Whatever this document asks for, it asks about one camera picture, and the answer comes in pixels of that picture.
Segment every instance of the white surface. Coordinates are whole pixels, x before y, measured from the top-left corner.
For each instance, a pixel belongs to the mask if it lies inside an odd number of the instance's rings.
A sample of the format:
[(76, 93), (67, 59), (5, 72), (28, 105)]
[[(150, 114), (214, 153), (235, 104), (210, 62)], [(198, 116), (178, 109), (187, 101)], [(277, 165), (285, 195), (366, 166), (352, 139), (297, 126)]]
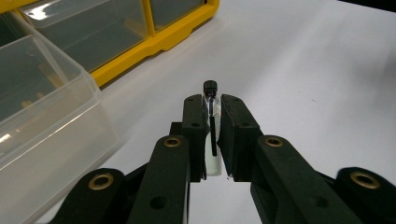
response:
[[(214, 19), (103, 90), (129, 173), (181, 121), (207, 79), (318, 171), (372, 170), (396, 184), (396, 14), (333, 0), (223, 0)], [(249, 184), (191, 184), (190, 223), (261, 223)]]

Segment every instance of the yellow storage bin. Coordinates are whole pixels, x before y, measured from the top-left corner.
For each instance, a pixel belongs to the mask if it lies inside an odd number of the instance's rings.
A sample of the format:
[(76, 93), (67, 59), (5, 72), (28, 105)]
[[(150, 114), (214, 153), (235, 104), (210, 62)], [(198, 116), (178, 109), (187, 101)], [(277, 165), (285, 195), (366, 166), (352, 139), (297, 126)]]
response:
[(218, 7), (219, 0), (43, 0), (20, 13), (102, 86), (187, 38)]

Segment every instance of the small vial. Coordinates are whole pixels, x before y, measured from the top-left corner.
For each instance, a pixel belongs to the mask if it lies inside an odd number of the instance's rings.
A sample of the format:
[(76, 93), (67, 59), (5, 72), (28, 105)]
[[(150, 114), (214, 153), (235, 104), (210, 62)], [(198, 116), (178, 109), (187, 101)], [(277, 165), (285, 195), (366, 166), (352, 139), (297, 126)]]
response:
[(217, 97), (218, 84), (216, 81), (208, 80), (204, 83), (203, 98), (207, 107), (207, 124), (209, 133), (205, 140), (205, 166), (208, 176), (221, 175), (221, 153), (217, 142), (220, 132), (221, 104)]

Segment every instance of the plastic drawer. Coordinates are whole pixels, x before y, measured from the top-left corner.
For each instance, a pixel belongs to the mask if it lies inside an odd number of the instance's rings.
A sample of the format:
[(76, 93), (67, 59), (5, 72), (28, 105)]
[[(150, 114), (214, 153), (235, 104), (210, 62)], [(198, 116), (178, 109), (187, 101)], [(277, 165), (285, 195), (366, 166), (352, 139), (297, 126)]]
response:
[(90, 72), (147, 36), (140, 0), (45, 0), (20, 10)]
[(198, 7), (204, 0), (150, 0), (152, 19), (156, 31), (160, 31), (171, 23), (181, 19)]
[(23, 21), (0, 18), (20, 31), (0, 47), (0, 223), (22, 223), (99, 165), (118, 137), (92, 77)]

